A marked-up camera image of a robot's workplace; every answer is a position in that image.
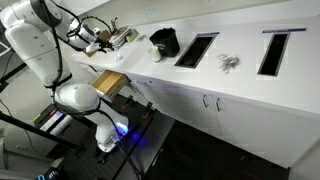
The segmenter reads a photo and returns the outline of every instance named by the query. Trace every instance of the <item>wire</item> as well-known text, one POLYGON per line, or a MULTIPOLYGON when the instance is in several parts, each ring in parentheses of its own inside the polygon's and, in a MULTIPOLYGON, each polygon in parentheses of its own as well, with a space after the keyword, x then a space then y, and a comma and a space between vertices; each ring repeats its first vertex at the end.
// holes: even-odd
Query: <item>wire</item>
MULTIPOLYGON (((10 109, 8 108, 8 106, 6 106, 1 99, 0 99, 0 102, 1 102, 1 104, 7 109, 9 115, 10 115, 11 117, 13 117, 12 114, 11 114, 10 109)), ((41 159, 45 164, 47 164, 47 165, 50 167, 50 165, 48 164, 48 162, 45 161, 45 160, 42 158, 42 156, 40 155, 40 153, 39 153, 39 152, 36 150, 36 148, 33 146, 32 140, 31 140, 31 138, 30 138, 30 136, 29 136, 28 131, 26 131, 25 129, 24 129, 24 131, 26 132, 26 134, 27 134, 27 136, 28 136, 29 144, 30 144, 31 148, 33 149, 33 151, 34 151, 35 153, 37 153, 37 155, 40 157, 40 159, 41 159)))
POLYGON ((143 173, 136 167, 136 165, 134 164, 134 162, 131 160, 126 148, 124 148, 124 144, 122 142, 122 139, 124 139, 124 137, 120 134, 116 124, 114 123, 114 121, 112 120, 112 118, 104 111, 101 111, 101 110, 98 110, 97 112, 100 112, 101 114, 105 115, 110 121, 111 123, 113 124, 116 132, 117 132, 117 135, 118 135, 118 138, 119 138, 119 141, 116 142, 115 144, 118 146, 118 148, 120 149, 120 151, 125 155, 127 161, 129 162, 129 164, 131 165, 132 169, 133 169, 133 172, 134 174, 136 175, 137 179, 139 180, 140 179, 140 176, 143 176, 143 173))
POLYGON ((8 65, 9 65, 9 62, 10 62, 13 54, 14 54, 14 52, 12 52, 12 54, 10 55, 10 57, 9 57, 9 59, 8 59, 8 61, 7 61, 7 64, 6 64, 6 67, 5 67, 5 69, 4 69, 4 72, 3 72, 3 74, 2 74, 1 79, 6 75, 6 72, 7 72, 7 70, 8 70, 8 65))
POLYGON ((73 12, 69 11, 68 9, 58 5, 56 2, 54 2, 53 0, 50 0, 54 5, 56 5, 58 8, 64 10, 65 12, 71 14, 78 22, 80 22, 79 18, 77 15, 75 15, 73 12))
POLYGON ((56 85, 59 82, 59 80, 60 80, 60 78, 62 76, 62 71, 63 71, 62 53, 61 53, 61 48, 60 48, 59 40, 58 40, 58 37, 57 37, 56 29, 53 26, 51 17, 50 17, 50 15, 48 13, 49 9, 48 9, 46 3, 43 0, 40 0, 40 2, 42 3, 42 7, 44 8, 46 16, 48 18, 48 21, 50 23, 50 27, 51 27, 51 30, 52 30, 52 33, 53 33, 53 38, 54 38, 54 41, 55 41, 56 46, 57 46, 56 49, 58 50, 58 56, 59 56, 59 70, 58 70, 58 72, 59 72, 59 74, 57 75, 56 79, 53 81, 53 83, 56 85))
POLYGON ((50 167, 50 165, 48 164, 48 162, 43 159, 43 157, 41 156, 41 154, 40 154, 40 153, 36 150, 36 148, 33 146, 33 143, 32 143, 32 140, 31 140, 31 138, 30 138, 30 135, 29 135, 28 131, 27 131, 27 130, 24 130, 24 131, 26 132, 26 134, 27 134, 27 136, 28 136, 29 144, 30 144, 31 148, 33 149, 33 151, 34 151, 35 153, 37 153, 37 155, 40 157, 40 159, 41 159, 43 162, 45 162, 45 163, 50 167))
POLYGON ((8 106, 6 106, 6 105, 2 102, 1 99, 0 99, 0 102, 1 102, 1 104, 7 109, 9 115, 10 115, 11 117, 13 117, 12 114, 11 114, 11 112, 10 112, 10 109, 8 108, 8 106))
POLYGON ((95 20, 97 20, 97 21, 101 22, 102 24, 104 24, 105 26, 107 26, 107 27, 108 27, 108 29, 109 29, 109 31, 110 31, 110 33, 111 33, 111 35, 113 35, 113 33, 112 33, 112 30, 111 30, 110 26, 109 26, 106 22, 104 22, 103 20, 101 20, 101 19, 99 19, 98 17, 95 17, 95 16, 87 16, 87 17, 85 17, 85 18, 81 19, 81 23, 80 23, 78 26, 80 26, 80 25, 83 23, 83 21, 84 21, 84 20, 86 20, 86 19, 95 19, 95 20))

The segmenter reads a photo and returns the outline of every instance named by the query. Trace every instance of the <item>cabinet handle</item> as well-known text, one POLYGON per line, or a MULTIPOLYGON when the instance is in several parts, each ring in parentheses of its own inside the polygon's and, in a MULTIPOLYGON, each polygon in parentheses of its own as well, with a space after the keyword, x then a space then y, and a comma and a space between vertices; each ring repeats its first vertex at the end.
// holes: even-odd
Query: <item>cabinet handle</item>
POLYGON ((203 98, 202 98, 202 101, 203 101, 204 107, 208 108, 209 104, 206 102, 206 98, 207 98, 207 96, 204 95, 203 98))
POLYGON ((147 82, 140 81, 140 80, 137 80, 137 83, 138 83, 138 84, 141 84, 141 85, 144 85, 144 86, 146 86, 146 85, 147 85, 147 82))
POLYGON ((221 107, 220 107, 220 105, 219 105, 219 102, 220 102, 220 98, 218 98, 218 99, 217 99, 217 102, 216 102, 218 112, 221 111, 221 107))
POLYGON ((129 87, 132 89, 132 91, 133 91, 134 93, 138 92, 139 94, 142 95, 142 91, 139 89, 138 86, 136 86, 133 82, 131 82, 130 85, 131 85, 131 86, 129 86, 129 87))

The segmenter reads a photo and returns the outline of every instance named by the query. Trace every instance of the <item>metal bracket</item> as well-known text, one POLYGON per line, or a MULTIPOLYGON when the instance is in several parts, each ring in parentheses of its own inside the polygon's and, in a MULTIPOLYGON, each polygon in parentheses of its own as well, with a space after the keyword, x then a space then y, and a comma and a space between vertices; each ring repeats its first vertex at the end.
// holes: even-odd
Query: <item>metal bracket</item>
POLYGON ((124 103, 124 105, 122 106, 122 109, 127 109, 130 102, 133 100, 133 96, 130 95, 129 98, 127 99, 127 101, 124 103))
POLYGON ((144 111, 144 113, 142 114, 142 119, 147 119, 150 115, 150 112, 152 111, 152 103, 148 102, 146 110, 144 111))

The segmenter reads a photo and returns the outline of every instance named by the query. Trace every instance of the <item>black container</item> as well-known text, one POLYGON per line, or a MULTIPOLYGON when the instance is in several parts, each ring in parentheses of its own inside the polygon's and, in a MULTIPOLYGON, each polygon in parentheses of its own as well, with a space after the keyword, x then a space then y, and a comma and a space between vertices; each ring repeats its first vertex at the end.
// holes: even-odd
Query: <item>black container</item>
POLYGON ((150 41, 154 46, 157 46, 159 48, 161 56, 164 57, 175 57, 180 50, 176 31, 172 28, 164 28, 155 32, 150 37, 150 41))

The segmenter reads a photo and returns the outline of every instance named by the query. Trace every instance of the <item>drawer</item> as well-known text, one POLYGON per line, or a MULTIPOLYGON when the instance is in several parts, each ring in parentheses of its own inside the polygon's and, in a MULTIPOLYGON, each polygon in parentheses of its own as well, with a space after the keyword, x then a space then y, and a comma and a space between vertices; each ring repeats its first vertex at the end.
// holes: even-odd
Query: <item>drawer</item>
POLYGON ((105 70, 93 83, 92 86, 105 93, 111 99, 129 82, 125 74, 105 70))

